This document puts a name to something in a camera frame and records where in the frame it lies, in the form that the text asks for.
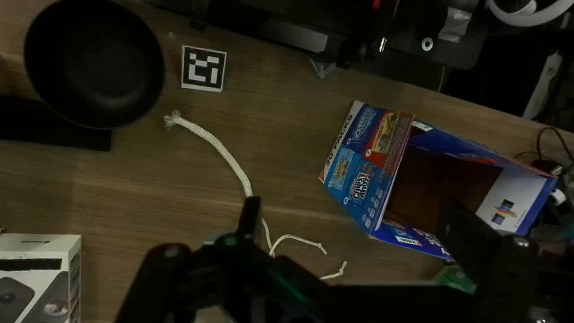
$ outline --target wooden surface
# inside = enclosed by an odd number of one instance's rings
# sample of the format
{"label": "wooden surface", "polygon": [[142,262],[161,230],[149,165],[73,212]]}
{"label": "wooden surface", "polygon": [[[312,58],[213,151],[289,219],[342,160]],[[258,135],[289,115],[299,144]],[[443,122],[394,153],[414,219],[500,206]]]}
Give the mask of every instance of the wooden surface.
{"label": "wooden surface", "polygon": [[[21,65],[27,25],[50,0],[0,2],[3,92],[34,97]],[[235,228],[242,190],[217,153],[183,129],[165,131],[161,115],[215,133],[262,196],[273,235],[321,241],[330,255],[303,246],[281,251],[323,275],[348,260],[339,282],[420,280],[438,262],[368,241],[328,197],[316,176],[353,99],[411,111],[455,135],[515,154],[533,147],[538,124],[452,97],[353,70],[319,81],[301,52],[237,36],[188,29],[186,20],[129,4],[159,38],[167,84],[156,108],[115,135],[111,153],[0,142],[0,226],[11,232],[81,233],[84,239],[82,318],[111,321],[143,253]],[[179,90],[181,43],[226,50],[222,93]],[[556,140],[545,144],[558,156]]]}

